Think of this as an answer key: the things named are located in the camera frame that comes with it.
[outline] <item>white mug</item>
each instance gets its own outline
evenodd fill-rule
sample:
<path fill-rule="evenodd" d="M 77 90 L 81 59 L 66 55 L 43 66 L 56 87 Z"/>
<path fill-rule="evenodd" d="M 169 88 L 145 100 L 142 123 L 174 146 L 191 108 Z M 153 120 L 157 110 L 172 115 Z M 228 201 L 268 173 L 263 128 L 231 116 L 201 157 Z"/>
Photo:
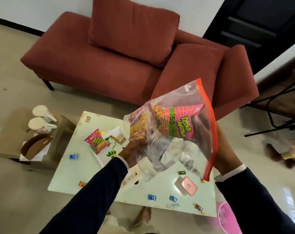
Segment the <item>white mug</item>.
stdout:
<path fill-rule="evenodd" d="M 42 117 L 47 122 L 51 122 L 51 121 L 56 122 L 56 119 L 54 118 L 54 115 L 52 114 L 52 112 L 44 105 L 36 106 L 33 109 L 33 115 L 36 117 Z"/>
<path fill-rule="evenodd" d="M 28 127 L 38 134 L 48 134 L 52 129 L 57 126 L 49 124 L 45 119 L 41 117 L 35 117 L 28 122 Z"/>

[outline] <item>dark suit sleeve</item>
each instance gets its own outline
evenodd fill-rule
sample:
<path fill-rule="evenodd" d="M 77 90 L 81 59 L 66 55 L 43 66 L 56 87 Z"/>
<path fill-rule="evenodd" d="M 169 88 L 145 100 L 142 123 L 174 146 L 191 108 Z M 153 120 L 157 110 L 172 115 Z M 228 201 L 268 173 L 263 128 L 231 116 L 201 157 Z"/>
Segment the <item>dark suit sleeve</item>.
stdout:
<path fill-rule="evenodd" d="M 243 234 L 295 233 L 293 221 L 274 202 L 250 169 L 224 182 L 216 182 L 216 185 L 231 206 Z"/>
<path fill-rule="evenodd" d="M 122 160 L 112 158 L 40 233 L 97 233 L 126 174 Z"/>

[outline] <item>baseboard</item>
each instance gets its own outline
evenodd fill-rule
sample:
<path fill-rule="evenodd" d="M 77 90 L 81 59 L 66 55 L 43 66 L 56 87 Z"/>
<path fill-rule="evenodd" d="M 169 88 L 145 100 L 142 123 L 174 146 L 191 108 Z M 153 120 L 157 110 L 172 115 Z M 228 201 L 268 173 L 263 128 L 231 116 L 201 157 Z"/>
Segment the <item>baseboard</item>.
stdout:
<path fill-rule="evenodd" d="M 24 26 L 24 25 L 20 25 L 20 24 L 17 24 L 17 23 L 8 21 L 8 20 L 1 19 L 1 18 L 0 18 L 0 25 L 7 26 L 7 27 L 10 27 L 10 28 L 20 30 L 20 31 L 23 31 L 23 32 L 26 32 L 26 33 L 29 33 L 29 34 L 37 35 L 37 36 L 40 36 L 40 37 L 44 34 L 44 31 L 35 30 L 33 28 L 30 28 L 30 27 L 27 27 L 27 26 Z"/>

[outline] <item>hand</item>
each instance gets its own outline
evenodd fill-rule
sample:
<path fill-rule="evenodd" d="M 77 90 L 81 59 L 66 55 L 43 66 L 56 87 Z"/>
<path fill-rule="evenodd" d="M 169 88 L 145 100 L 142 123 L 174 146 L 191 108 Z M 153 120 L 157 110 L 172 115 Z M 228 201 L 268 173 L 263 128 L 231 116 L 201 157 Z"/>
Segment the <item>hand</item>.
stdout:
<path fill-rule="evenodd" d="M 118 155 L 128 163 L 129 168 L 132 168 L 137 164 L 136 154 L 141 153 L 144 146 L 147 146 L 145 139 L 130 141 Z"/>
<path fill-rule="evenodd" d="M 194 131 L 197 133 L 198 137 L 198 146 L 204 156 L 209 159 L 211 148 L 210 148 L 210 132 L 207 128 L 209 128 L 209 123 L 205 121 L 204 118 L 192 117 L 191 122 L 194 128 Z M 223 176 L 226 173 L 236 169 L 240 165 L 242 165 L 241 161 L 235 155 L 232 150 L 228 140 L 217 123 L 217 134 L 218 134 L 218 153 L 215 160 L 214 167 L 220 172 Z"/>

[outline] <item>white shirt cuff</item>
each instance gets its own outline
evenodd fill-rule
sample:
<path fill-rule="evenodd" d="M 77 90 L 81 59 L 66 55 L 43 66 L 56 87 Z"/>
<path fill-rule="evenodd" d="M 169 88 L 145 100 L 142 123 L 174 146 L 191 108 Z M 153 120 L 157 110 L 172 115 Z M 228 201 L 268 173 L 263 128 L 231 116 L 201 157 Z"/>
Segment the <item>white shirt cuff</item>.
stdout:
<path fill-rule="evenodd" d="M 238 168 L 228 172 L 227 174 L 224 174 L 223 176 L 221 176 L 221 174 L 219 176 L 215 177 L 215 181 L 216 182 L 224 182 L 226 179 L 235 176 L 236 174 L 241 173 L 242 171 L 244 171 L 246 169 L 246 166 L 244 164 L 240 165 Z"/>
<path fill-rule="evenodd" d="M 123 161 L 123 163 L 126 165 L 126 167 L 127 167 L 127 171 L 128 171 L 128 170 L 129 170 L 129 165 L 128 165 L 128 163 L 126 162 L 126 160 L 124 160 L 124 158 L 123 158 L 123 157 L 120 157 L 119 155 L 117 155 L 116 157 Z"/>

